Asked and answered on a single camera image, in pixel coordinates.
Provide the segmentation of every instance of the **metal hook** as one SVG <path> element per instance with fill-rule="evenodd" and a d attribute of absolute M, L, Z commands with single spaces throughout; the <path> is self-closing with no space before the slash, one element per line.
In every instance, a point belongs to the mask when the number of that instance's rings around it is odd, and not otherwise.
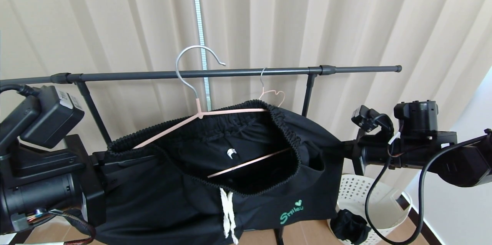
<path fill-rule="evenodd" d="M 192 46 L 188 46 L 188 47 L 186 47 L 185 49 L 183 49 L 183 51 L 181 51 L 181 53 L 180 53 L 180 54 L 178 55 L 178 57 L 176 58 L 176 74 L 177 74 L 178 78 L 181 80 L 181 82 L 183 82 L 183 84 L 186 84 L 187 86 L 189 86 L 189 87 L 190 87 L 190 89 L 193 89 L 193 91 L 195 92 L 195 98 L 196 98 L 196 99 L 198 99 L 198 92 L 196 92 L 196 89 L 195 89 L 195 88 L 194 88 L 191 84 L 188 84 L 188 82 L 187 82 L 187 81 L 185 81 L 185 80 L 183 79 L 183 77 L 181 77 L 181 74 L 180 74 L 180 71 L 179 71 L 179 68 L 178 68 L 178 64 L 179 64 L 179 62 L 180 62 L 180 58 L 181 58 L 181 56 L 182 56 L 182 55 L 183 55 L 186 51 L 188 51 L 188 50 L 190 50 L 190 49 L 192 49 L 192 48 L 202 48 L 202 49 L 205 49 L 205 50 L 209 51 L 210 53 L 212 53 L 212 55 L 214 55 L 214 58 L 217 60 L 217 63 L 219 63 L 220 65 L 223 65 L 223 66 L 225 66 L 225 63 L 223 63 L 223 62 L 219 61 L 218 56 L 215 54 L 215 52 L 214 52 L 212 49 L 210 49 L 210 48 L 208 48 L 208 47 L 206 47 L 206 46 L 203 46 L 203 45 L 192 45 Z"/>
<path fill-rule="evenodd" d="M 261 87 L 264 88 L 265 87 L 265 84 L 263 84 L 263 72 L 266 70 L 267 68 L 264 68 L 261 73 L 260 73 L 260 82 L 261 82 Z"/>

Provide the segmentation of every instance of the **laundry basket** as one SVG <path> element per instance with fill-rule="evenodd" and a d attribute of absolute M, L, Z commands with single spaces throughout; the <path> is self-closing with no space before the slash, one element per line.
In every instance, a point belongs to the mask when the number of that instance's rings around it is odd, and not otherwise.
<path fill-rule="evenodd" d="M 349 210 L 367 220 L 364 206 L 366 204 L 367 192 L 373 182 L 374 179 L 370 177 L 342 175 L 337 210 Z M 402 210 L 396 201 L 400 194 L 410 203 L 410 206 L 406 210 Z M 388 236 L 388 234 L 407 218 L 408 212 L 411 210 L 411 205 L 412 199 L 406 192 L 378 182 L 369 199 L 369 216 L 371 217 L 371 222 L 382 235 Z M 346 245 L 351 245 L 349 240 L 340 241 Z M 380 241 L 381 238 L 371 229 L 367 240 L 362 245 L 375 245 Z"/>

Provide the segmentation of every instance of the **sticker label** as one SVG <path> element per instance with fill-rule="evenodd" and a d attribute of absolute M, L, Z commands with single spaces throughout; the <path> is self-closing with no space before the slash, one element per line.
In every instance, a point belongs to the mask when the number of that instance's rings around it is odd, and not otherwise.
<path fill-rule="evenodd" d="M 68 93 L 65 91 L 60 91 L 59 89 L 55 88 L 57 93 L 58 93 L 58 98 L 60 98 L 60 105 L 73 109 L 72 101 L 70 101 L 70 98 L 68 98 Z"/>
<path fill-rule="evenodd" d="M 82 106 L 80 105 L 79 100 L 77 100 L 77 98 L 75 96 L 72 96 L 71 94 L 69 94 L 69 96 L 70 96 L 70 99 L 72 99 L 72 103 L 75 106 L 75 108 L 83 111 L 84 109 L 82 109 Z"/>

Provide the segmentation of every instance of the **beige curtain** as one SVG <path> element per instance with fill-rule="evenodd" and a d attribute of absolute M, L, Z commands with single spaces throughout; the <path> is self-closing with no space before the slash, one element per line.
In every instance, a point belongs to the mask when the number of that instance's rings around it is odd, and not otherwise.
<path fill-rule="evenodd" d="M 228 68 L 402 65 L 401 73 L 317 77 L 308 118 L 353 139 L 351 113 L 365 104 L 392 114 L 400 101 L 436 100 L 449 130 L 492 65 L 492 0 L 200 0 L 204 40 Z M 199 44 L 194 0 L 0 0 L 2 79 L 58 72 L 174 70 Z M 219 65 L 208 55 L 209 69 Z M 199 50 L 183 70 L 200 70 Z M 306 76 L 269 76 L 300 113 Z M 204 94 L 202 79 L 190 81 Z M 195 112 L 179 80 L 89 83 L 113 139 Z M 211 78 L 214 108 L 258 98 L 258 77 Z M 74 86 L 61 88 L 78 94 Z M 2 94 L 2 118 L 21 98 Z M 266 98 L 278 103 L 279 98 Z M 90 115 L 73 130 L 104 150 Z M 351 163 L 346 164 L 351 171 Z M 375 176 L 380 167 L 368 167 Z M 383 179 L 404 187 L 411 170 Z"/>

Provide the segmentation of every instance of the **white drawstring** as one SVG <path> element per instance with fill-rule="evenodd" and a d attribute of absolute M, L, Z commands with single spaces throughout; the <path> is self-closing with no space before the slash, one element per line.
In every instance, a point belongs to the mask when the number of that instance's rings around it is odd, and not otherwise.
<path fill-rule="evenodd" d="M 238 244 L 239 240 L 234 234 L 236 228 L 236 222 L 234 220 L 234 206 L 232 205 L 232 192 L 225 193 L 224 189 L 220 188 L 220 200 L 222 200 L 222 209 L 224 212 L 224 235 L 225 238 L 229 237 L 229 231 L 231 232 L 232 241 L 234 244 Z"/>

